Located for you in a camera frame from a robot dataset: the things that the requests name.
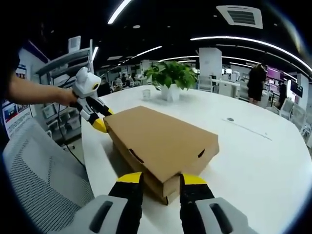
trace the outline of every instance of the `human hand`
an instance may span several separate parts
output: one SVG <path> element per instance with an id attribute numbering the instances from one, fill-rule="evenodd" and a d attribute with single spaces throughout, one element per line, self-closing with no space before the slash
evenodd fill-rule
<path id="1" fill-rule="evenodd" d="M 63 106 L 70 106 L 77 102 L 77 97 L 74 95 L 72 89 L 59 89 L 57 103 Z"/>

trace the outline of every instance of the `green plant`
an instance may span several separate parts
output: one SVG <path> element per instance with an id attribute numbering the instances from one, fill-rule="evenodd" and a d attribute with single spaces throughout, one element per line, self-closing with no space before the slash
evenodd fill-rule
<path id="1" fill-rule="evenodd" d="M 166 85 L 168 88 L 176 84 L 180 89 L 189 89 L 197 80 L 190 66 L 178 62 L 161 62 L 159 66 L 152 65 L 144 72 L 147 78 L 152 77 L 153 85 Z"/>

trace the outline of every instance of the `poster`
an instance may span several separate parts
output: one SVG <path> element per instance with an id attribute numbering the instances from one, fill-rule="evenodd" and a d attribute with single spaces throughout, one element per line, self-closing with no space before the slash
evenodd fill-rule
<path id="1" fill-rule="evenodd" d="M 27 68 L 22 64 L 18 66 L 16 75 L 20 79 L 29 79 Z M 30 105 L 19 105 L 5 100 L 2 104 L 2 116 L 7 135 L 11 138 L 24 122 L 32 118 L 32 113 Z"/>

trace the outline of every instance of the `air vent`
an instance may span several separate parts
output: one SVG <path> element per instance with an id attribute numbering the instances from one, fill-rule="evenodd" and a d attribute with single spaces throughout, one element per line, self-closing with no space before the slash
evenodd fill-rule
<path id="1" fill-rule="evenodd" d="M 247 26 L 263 29 L 261 11 L 248 6 L 217 6 L 229 25 Z"/>

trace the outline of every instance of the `white flower pot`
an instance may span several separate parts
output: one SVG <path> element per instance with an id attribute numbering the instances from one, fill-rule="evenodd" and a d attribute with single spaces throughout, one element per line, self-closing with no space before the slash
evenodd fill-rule
<path id="1" fill-rule="evenodd" d="M 166 101 L 177 101 L 180 99 L 180 88 L 176 84 L 172 84 L 170 88 L 166 85 L 160 86 L 161 97 Z"/>

